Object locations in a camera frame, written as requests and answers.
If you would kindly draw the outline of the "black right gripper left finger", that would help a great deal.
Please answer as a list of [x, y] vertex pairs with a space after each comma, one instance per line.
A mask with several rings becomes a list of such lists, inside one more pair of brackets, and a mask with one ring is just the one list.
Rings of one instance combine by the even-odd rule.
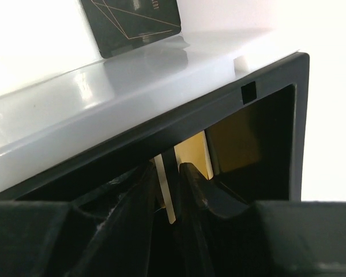
[[0, 276], [146, 276], [155, 190], [143, 164], [67, 201], [0, 201]]

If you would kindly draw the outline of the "gold credit card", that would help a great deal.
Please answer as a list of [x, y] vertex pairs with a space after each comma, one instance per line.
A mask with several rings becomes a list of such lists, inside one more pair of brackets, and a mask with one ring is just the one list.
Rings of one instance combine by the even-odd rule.
[[170, 224], [173, 224], [176, 221], [176, 216], [168, 182], [168, 171], [166, 166], [164, 165], [162, 154], [157, 155], [154, 160], [157, 168], [160, 191], [164, 201], [164, 207], [166, 209], [168, 221]]

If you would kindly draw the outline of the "black white card sorting tray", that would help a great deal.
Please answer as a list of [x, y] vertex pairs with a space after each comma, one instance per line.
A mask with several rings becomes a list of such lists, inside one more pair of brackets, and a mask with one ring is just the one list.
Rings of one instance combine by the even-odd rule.
[[310, 57], [285, 30], [182, 33], [0, 96], [0, 200], [70, 201], [238, 111], [300, 199]]

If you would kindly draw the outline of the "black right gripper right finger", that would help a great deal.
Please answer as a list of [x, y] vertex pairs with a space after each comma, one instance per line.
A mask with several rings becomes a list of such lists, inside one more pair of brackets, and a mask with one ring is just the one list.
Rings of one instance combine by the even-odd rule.
[[179, 166], [187, 276], [346, 276], [346, 203], [241, 203]]

